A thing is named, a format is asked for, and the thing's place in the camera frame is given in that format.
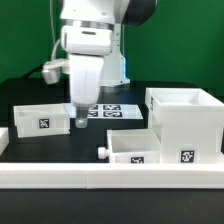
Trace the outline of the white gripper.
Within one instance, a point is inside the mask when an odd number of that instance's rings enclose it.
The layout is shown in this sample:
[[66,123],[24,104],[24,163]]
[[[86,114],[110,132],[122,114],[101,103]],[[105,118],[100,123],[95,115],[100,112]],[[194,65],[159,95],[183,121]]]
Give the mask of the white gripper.
[[86,128],[88,109],[98,100],[104,58],[99,56],[69,56],[70,99],[76,108],[75,125]]

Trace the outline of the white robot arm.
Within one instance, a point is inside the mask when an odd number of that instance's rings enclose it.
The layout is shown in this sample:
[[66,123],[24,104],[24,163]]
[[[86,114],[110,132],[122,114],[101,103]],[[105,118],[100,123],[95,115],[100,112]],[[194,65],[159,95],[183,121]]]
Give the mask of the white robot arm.
[[61,46],[68,54],[70,98],[75,124],[85,128],[100,89],[126,84],[120,52],[123,26],[140,26],[155,12],[157,0],[60,0]]

